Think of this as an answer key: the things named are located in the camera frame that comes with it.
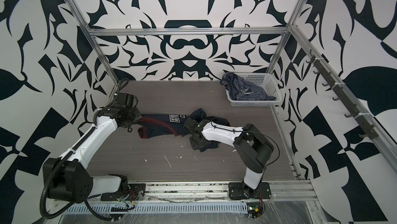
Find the navy tank top red trim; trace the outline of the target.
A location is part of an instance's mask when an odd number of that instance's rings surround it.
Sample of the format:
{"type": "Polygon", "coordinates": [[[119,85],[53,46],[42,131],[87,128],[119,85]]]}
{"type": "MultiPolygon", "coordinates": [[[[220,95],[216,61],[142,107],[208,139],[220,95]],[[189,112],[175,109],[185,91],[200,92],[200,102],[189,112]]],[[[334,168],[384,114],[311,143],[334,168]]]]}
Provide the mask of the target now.
{"type": "Polygon", "coordinates": [[[140,128],[138,133],[140,138],[149,139],[163,135],[186,136],[188,132],[184,128],[187,119],[192,118],[197,122],[202,120],[210,120],[213,125],[229,126],[227,119],[215,116],[208,116],[203,109],[197,109],[190,115],[178,114],[142,114],[142,118],[138,121],[140,128]]]}

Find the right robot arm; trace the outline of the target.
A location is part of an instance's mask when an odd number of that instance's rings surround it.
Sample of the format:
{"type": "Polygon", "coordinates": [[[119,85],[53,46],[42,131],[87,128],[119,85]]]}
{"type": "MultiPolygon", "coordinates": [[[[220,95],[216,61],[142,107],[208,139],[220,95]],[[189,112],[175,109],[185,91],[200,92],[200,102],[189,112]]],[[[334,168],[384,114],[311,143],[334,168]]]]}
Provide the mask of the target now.
{"type": "Polygon", "coordinates": [[[199,122],[189,118],[184,129],[191,135],[189,140],[194,150],[203,152],[220,143],[232,146],[246,166],[246,173],[242,183],[231,184],[229,197],[237,200],[255,197],[275,149],[265,135],[252,124],[230,127],[208,119],[199,122]]]}

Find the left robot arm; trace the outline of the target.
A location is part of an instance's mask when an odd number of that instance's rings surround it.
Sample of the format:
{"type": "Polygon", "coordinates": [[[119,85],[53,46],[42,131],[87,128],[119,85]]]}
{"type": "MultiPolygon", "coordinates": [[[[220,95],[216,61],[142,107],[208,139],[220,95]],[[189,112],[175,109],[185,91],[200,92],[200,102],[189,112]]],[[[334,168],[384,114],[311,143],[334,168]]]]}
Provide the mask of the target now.
{"type": "Polygon", "coordinates": [[[111,194],[115,198],[127,195],[129,187],[126,176],[90,176],[87,167],[116,129],[132,131],[132,125],[142,117],[137,104],[136,96],[119,93],[110,106],[102,107],[94,114],[91,128],[72,147],[59,158],[49,158],[43,164],[41,203],[47,199],[82,203],[97,195],[111,194]]]}

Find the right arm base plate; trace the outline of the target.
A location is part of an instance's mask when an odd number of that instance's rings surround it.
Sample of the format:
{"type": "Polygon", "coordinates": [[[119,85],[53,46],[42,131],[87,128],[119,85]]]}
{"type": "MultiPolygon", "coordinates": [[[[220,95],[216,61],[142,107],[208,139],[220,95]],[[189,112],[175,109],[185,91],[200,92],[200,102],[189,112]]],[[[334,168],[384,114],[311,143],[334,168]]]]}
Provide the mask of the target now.
{"type": "Polygon", "coordinates": [[[270,199],[272,195],[267,182],[259,183],[256,189],[251,189],[243,182],[228,184],[228,197],[231,200],[270,199]]]}

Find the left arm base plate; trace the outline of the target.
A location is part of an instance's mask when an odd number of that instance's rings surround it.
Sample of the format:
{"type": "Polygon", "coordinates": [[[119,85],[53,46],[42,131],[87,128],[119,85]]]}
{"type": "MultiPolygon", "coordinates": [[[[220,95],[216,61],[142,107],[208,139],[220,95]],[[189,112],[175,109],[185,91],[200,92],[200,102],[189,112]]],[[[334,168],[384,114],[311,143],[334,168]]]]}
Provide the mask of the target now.
{"type": "Polygon", "coordinates": [[[102,194],[101,201],[118,201],[124,199],[125,201],[135,201],[145,195],[145,183],[132,183],[128,184],[126,189],[119,190],[115,193],[102,194]]]}

